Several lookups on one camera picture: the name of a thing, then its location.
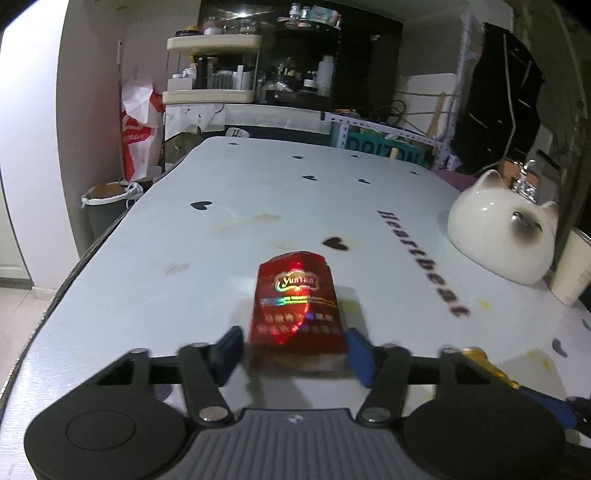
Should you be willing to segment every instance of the ceramic cat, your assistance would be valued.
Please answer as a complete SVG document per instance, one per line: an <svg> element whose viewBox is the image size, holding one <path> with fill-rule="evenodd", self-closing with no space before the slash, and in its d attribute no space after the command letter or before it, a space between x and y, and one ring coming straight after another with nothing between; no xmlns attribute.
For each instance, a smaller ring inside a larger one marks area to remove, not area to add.
<svg viewBox="0 0 591 480"><path fill-rule="evenodd" d="M501 277L531 285L552 263L558 225L554 202L536 205L487 171L454 202L447 233L456 248Z"/></svg>

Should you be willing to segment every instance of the holographic label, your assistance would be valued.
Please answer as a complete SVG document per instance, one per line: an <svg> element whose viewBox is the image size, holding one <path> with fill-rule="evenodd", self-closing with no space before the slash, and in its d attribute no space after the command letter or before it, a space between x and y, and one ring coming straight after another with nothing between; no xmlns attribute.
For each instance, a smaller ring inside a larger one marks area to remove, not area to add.
<svg viewBox="0 0 591 480"><path fill-rule="evenodd" d="M282 272L275 277L275 289L280 292L287 290L301 291L302 289L317 290L318 277L303 270Z"/></svg>
<svg viewBox="0 0 591 480"><path fill-rule="evenodd" d="M283 307L283 305L295 305L299 303L322 303L331 307L337 304L333 301L323 299L322 297L311 297L309 295L297 295L290 297L273 297L270 299L260 299L261 307Z"/></svg>

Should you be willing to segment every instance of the red and white plastic bag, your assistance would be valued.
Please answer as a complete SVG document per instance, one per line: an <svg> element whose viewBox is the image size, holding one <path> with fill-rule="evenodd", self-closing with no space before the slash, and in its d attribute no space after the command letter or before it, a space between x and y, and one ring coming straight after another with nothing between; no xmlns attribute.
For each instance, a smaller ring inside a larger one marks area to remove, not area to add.
<svg viewBox="0 0 591 480"><path fill-rule="evenodd" d="M147 76L126 82L121 102L125 178L136 181L146 177L148 168L160 159L164 105Z"/></svg>

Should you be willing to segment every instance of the faucet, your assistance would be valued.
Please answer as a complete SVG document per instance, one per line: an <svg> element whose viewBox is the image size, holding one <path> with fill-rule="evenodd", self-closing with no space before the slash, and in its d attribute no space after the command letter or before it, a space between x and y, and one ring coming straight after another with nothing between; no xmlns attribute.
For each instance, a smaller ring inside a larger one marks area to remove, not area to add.
<svg viewBox="0 0 591 480"><path fill-rule="evenodd" d="M528 160L525 165L515 162L515 165L521 167L521 172L519 174L519 179L515 182L515 185L513 185L513 191L521 195L526 200L536 203L537 189L531 183L527 182L528 173L531 167L535 165L535 160Z"/></svg>

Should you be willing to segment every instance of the white door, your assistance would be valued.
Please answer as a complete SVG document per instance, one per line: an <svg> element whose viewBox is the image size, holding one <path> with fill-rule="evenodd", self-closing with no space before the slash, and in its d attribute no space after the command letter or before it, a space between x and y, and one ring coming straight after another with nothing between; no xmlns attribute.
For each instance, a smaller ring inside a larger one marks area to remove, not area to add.
<svg viewBox="0 0 591 480"><path fill-rule="evenodd" d="M24 278L29 275L14 238L12 225L8 218L8 210L0 181L0 278Z"/></svg>

